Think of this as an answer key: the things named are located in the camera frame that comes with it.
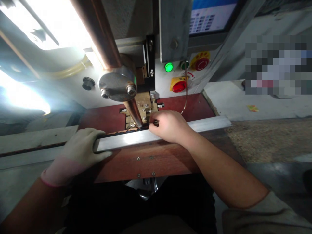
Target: hand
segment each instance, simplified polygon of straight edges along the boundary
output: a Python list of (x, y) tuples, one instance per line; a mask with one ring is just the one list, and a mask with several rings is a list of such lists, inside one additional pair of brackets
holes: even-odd
[[(153, 123), (159, 121), (159, 127)], [(182, 115), (176, 111), (153, 112), (149, 118), (149, 130), (165, 141), (182, 145), (185, 137), (194, 132)]]
[(111, 156), (110, 151), (101, 154), (93, 153), (94, 141), (98, 135), (103, 134), (105, 132), (94, 128), (81, 129), (76, 132), (51, 166), (42, 172), (42, 181), (52, 187), (68, 185), (75, 176)]

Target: gray sleeve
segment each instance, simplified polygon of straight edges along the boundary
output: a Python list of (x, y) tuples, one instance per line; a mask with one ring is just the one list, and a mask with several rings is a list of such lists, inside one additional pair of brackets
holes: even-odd
[(246, 210), (228, 209), (222, 214), (223, 233), (311, 233), (312, 224), (297, 215), (270, 192), (260, 203)]

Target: red wooden board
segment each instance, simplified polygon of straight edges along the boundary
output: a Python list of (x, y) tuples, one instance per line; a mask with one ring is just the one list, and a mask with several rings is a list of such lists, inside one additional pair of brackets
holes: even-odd
[[(164, 103), (165, 107), (158, 110), (174, 110), (180, 112), (185, 105), (185, 96), (161, 98), (157, 100), (157, 104)], [(182, 114), (187, 122), (214, 117), (215, 114), (208, 105), (202, 94), (188, 95), (186, 108)]]
[[(223, 129), (206, 132), (203, 136), (245, 166), (245, 162)], [(155, 177), (159, 177), (199, 171), (197, 164), (185, 148), (178, 144), (159, 141), (114, 150), (112, 156), (83, 173), (78, 181), (100, 183), (150, 178), (153, 177), (153, 172)]]
[(126, 115), (120, 113), (124, 104), (99, 107), (86, 110), (78, 129), (95, 128), (106, 133), (122, 131), (126, 124)]

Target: red emergency stop button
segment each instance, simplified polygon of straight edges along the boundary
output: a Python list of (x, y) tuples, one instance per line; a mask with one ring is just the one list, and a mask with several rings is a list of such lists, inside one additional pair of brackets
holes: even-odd
[(209, 63), (209, 58), (200, 58), (199, 60), (196, 61), (195, 63), (195, 69), (197, 71), (203, 70), (205, 67), (207, 67)]
[(186, 81), (179, 81), (173, 87), (172, 91), (174, 93), (180, 93), (186, 88)]

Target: white work glove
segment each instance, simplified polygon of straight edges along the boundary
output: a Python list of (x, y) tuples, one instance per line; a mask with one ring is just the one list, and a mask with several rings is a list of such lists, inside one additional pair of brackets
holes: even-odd
[(41, 174), (41, 180), (52, 187), (68, 185), (78, 174), (112, 155), (111, 151), (93, 153), (98, 135), (105, 132), (94, 128), (81, 129), (65, 144), (62, 153)]

